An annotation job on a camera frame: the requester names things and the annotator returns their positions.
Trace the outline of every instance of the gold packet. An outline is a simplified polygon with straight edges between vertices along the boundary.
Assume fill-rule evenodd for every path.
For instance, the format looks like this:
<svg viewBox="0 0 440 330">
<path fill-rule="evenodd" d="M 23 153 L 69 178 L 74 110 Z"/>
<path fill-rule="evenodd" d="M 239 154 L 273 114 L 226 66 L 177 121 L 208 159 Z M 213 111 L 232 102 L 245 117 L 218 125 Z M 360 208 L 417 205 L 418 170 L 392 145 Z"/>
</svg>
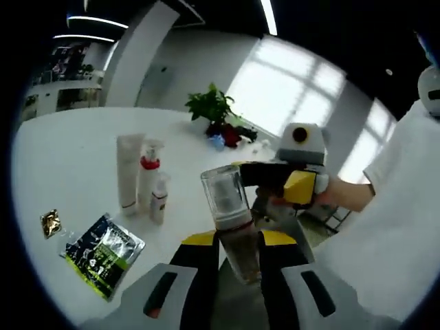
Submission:
<svg viewBox="0 0 440 330">
<path fill-rule="evenodd" d="M 52 210 L 40 217 L 41 227 L 43 227 L 43 234 L 45 239 L 55 235 L 61 230 L 61 221 L 58 218 L 58 211 Z"/>
</svg>

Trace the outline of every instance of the robotic hand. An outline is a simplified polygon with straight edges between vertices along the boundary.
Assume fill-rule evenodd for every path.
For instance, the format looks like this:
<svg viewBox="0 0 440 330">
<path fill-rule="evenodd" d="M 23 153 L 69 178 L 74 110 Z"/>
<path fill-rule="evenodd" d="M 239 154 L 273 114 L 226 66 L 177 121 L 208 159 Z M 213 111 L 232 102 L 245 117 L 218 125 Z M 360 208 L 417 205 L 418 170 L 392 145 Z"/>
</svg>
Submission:
<svg viewBox="0 0 440 330">
<path fill-rule="evenodd" d="M 292 123 L 271 162 L 239 162 L 244 186 L 259 186 L 282 197 L 294 209 L 307 209 L 314 197 L 329 185 L 325 174 L 325 139 L 316 124 Z M 255 220 L 268 214 L 267 197 L 258 196 L 252 206 Z"/>
<path fill-rule="evenodd" d="M 341 278 L 317 263 L 306 263 L 291 237 L 261 232 L 259 250 L 260 288 L 268 318 L 267 326 L 259 329 L 399 328 L 396 320 L 364 310 L 354 288 Z M 157 264 L 128 287 L 117 309 L 80 328 L 218 329 L 212 323 L 215 297 L 221 289 L 218 266 L 217 234 L 194 234 L 182 241 L 169 264 Z M 237 329 L 247 328 L 237 324 Z"/>
</svg>

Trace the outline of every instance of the black and green package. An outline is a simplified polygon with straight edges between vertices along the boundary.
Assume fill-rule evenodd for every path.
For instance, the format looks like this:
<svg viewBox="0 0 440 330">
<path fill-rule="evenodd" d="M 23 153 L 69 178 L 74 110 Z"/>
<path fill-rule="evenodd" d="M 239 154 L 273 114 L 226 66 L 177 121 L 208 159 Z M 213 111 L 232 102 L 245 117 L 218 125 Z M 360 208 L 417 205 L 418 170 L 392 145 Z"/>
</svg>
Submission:
<svg viewBox="0 0 440 330">
<path fill-rule="evenodd" d="M 75 244 L 66 245 L 66 260 L 96 292 L 109 299 L 144 246 L 143 240 L 114 224 L 106 213 Z"/>
</svg>

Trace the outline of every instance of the blue object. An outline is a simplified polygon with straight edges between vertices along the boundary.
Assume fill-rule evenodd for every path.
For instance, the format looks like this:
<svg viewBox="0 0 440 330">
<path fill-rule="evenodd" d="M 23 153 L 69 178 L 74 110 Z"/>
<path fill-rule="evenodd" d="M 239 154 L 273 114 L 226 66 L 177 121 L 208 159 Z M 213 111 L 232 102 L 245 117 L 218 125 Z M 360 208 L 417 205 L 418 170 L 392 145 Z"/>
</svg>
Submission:
<svg viewBox="0 0 440 330">
<path fill-rule="evenodd" d="M 213 136 L 209 137 L 208 140 L 210 140 L 212 142 L 212 144 L 214 144 L 214 147 L 218 151 L 222 151 L 225 148 L 225 139 L 220 134 L 213 135 Z"/>
</svg>

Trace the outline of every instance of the clear plastic cup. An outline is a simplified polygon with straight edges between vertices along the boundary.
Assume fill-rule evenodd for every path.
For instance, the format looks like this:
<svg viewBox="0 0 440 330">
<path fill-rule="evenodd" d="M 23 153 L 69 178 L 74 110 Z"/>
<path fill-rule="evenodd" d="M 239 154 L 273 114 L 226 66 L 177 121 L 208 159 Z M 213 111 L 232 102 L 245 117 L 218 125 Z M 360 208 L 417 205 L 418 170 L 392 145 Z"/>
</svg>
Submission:
<svg viewBox="0 0 440 330">
<path fill-rule="evenodd" d="M 245 284 L 259 279 L 258 231 L 252 220 L 238 166 L 201 174 L 215 228 L 236 277 Z"/>
</svg>

